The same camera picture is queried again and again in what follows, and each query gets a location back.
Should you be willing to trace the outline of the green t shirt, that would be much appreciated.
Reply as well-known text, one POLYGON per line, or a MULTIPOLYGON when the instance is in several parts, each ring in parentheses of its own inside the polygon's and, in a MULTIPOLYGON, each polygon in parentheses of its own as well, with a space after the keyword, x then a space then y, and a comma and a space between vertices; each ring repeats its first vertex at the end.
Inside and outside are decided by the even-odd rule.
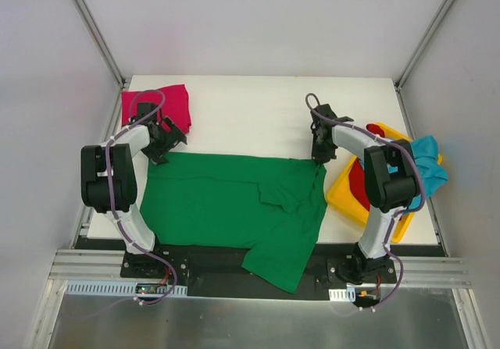
POLYGON ((148 167, 141 214, 161 244, 242 248, 247 270, 295 292, 327 210, 312 160, 173 153, 148 167))

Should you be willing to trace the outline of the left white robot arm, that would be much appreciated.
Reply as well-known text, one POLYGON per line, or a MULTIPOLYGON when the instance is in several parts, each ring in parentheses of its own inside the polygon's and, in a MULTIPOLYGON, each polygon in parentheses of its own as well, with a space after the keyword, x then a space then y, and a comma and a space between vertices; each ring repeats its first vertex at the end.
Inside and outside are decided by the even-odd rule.
POLYGON ((141 255, 137 267, 149 278, 160 276, 165 259, 155 252, 156 235, 138 207, 138 182, 133 158, 142 153, 155 166, 187 137, 159 105, 140 103, 137 114, 106 142, 80 151, 80 190, 85 206, 109 219, 131 255, 141 255))

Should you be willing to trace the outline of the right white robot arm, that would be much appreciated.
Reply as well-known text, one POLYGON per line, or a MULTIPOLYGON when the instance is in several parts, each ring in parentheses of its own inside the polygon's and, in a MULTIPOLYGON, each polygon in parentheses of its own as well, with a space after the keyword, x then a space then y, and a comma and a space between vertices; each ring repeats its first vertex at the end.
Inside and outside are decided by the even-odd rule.
POLYGON ((343 148, 364 166, 368 221, 351 257, 336 268, 340 280, 360 285, 387 266, 396 222, 422 193, 420 174, 408 141, 389 141, 357 126, 347 116, 336 118, 329 105, 318 105, 310 114, 313 161, 325 164, 343 148))

